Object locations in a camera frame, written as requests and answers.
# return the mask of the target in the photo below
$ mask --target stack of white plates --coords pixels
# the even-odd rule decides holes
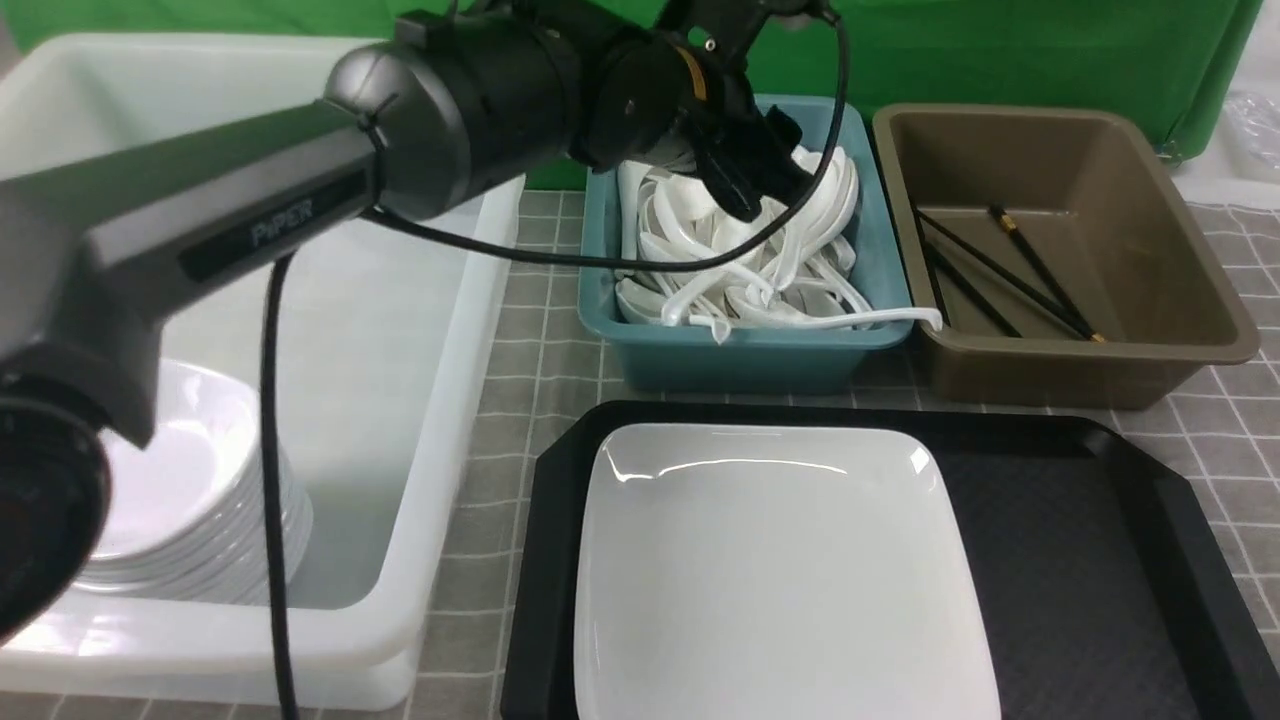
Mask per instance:
[[[111,507],[76,588],[163,600],[264,605],[266,538],[257,392],[164,360],[146,450],[105,432]],[[292,578],[311,537],[306,488],[280,454],[284,557]]]

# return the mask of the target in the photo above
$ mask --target plastic bag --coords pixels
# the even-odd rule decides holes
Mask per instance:
[[[1222,114],[1243,150],[1267,169],[1280,172],[1280,106],[1265,95],[1233,90]]]

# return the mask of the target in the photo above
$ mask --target white plate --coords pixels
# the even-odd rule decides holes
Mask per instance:
[[[151,552],[198,527],[236,489],[257,447],[257,393],[239,380],[161,360],[156,405],[145,451],[102,433],[111,507],[95,560]]]
[[[582,720],[1000,719],[946,487],[888,430],[616,430],[573,650]]]
[[[201,562],[200,556],[218,547],[234,542],[236,538],[262,527],[262,464],[260,448],[252,450],[250,465],[241,473],[237,487],[228,493],[227,500],[207,512],[197,525],[188,528],[180,537],[148,552],[131,555],[116,560],[91,560],[84,575],[99,578],[132,577],[138,573],[155,574],[159,569],[173,565]],[[280,451],[280,492],[285,509],[285,519],[291,512],[291,493],[305,495],[306,491],[293,482],[293,470],[288,455]]]
[[[292,577],[311,534],[312,510],[306,491],[297,483],[284,483],[284,541],[287,577]],[[160,561],[131,571],[86,571],[77,588],[97,594],[131,594],[151,598],[223,598],[229,588],[266,574],[266,544],[262,534],[262,507],[244,515],[246,523],[219,536],[198,552],[177,561]]]
[[[307,541],[311,538],[312,514],[307,501],[298,512],[294,525],[285,528],[284,537],[284,578],[292,580],[302,557],[306,555]],[[230,602],[237,605],[266,605],[266,556],[265,550],[256,562],[242,562],[228,566],[216,582],[196,589],[188,589],[174,598],[200,600],[204,602]]]

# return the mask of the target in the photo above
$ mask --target robotic arm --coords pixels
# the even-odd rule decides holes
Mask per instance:
[[[568,155],[701,178],[730,214],[792,204],[799,127],[745,55],[824,0],[669,0],[653,29],[588,0],[397,20],[310,105],[0,182],[0,643],[70,583],[110,495],[97,433],[142,446],[166,318],[378,208],[436,217]],[[690,42],[695,28],[707,33]]]

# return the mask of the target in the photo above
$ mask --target teal plastic tray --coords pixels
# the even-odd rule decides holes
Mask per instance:
[[[829,97],[760,95],[756,102],[777,105],[804,129],[805,147],[820,149],[835,102]],[[845,228],[858,251],[850,275],[876,309],[911,304],[890,220],[884,188],[867,129],[858,110],[845,108],[840,145],[854,159],[861,188],[860,211]],[[622,238],[618,183],[614,173],[591,176],[586,184],[582,252],[617,258]],[[613,346],[628,384],[644,391],[823,395],[840,392],[867,354],[906,340],[911,323],[897,322],[865,331],[733,329],[716,345],[707,328],[635,325],[618,313],[613,273],[584,269],[579,281],[582,324]]]

